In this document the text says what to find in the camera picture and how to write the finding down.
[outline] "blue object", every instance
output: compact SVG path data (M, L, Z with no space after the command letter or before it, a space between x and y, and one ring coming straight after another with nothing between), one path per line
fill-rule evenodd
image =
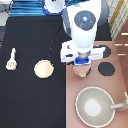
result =
M42 7L44 0L13 0L10 16L46 16ZM66 6L88 0L65 0Z
M74 62L75 62L75 64L79 64L79 65L87 64L89 62L89 58L88 57L87 58L77 57Z

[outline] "small utensil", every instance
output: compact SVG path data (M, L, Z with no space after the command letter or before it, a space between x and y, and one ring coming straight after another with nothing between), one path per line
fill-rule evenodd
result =
M11 58L7 62L7 65L6 65L6 68L8 70L15 70L16 69L17 62L15 61L15 53L16 53L16 50L15 50L15 48L13 48L12 52L11 52Z

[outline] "cable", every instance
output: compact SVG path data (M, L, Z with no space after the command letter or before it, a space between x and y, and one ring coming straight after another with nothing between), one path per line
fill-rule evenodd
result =
M3 4L1 1L0 1L0 3L4 6L4 11L6 11L7 12L7 14L9 15L9 12L8 12L8 10L6 9L6 7L5 7L5 4Z
M11 10L11 5L12 5L12 2L13 2L13 0L10 2L10 4L9 4L9 10Z
M59 31L62 29L63 25L59 28L59 30L57 31L57 33L55 34L52 42L51 42L51 46L50 46L50 50L49 50L49 61L51 62L51 51L52 51L52 46L53 46L53 43L54 43L54 40L56 39L56 36L58 35ZM66 64L63 64L63 65L59 65L59 66L54 66L54 67L62 67L62 66L65 66Z

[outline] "black mat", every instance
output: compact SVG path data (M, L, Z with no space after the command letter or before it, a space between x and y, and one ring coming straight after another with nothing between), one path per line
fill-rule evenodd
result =
M98 70L103 76L112 76L115 73L115 67L109 62L100 63Z
M94 46L93 48L101 48L101 47L105 47L105 51L103 52L103 58L109 57L111 55L111 49L106 46L106 45L99 45L99 46Z
M55 68L48 79L34 74L35 64L49 58L49 47L61 17L10 17L0 50L0 128L66 128L66 68ZM61 65L62 42L70 38L63 28L52 48L52 62ZM5 66L16 48L15 71Z

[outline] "white bowl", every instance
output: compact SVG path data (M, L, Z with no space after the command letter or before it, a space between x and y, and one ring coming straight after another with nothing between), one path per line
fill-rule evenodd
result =
M76 98L76 112L87 125L100 128L107 126L114 118L112 97L99 87L87 87Z

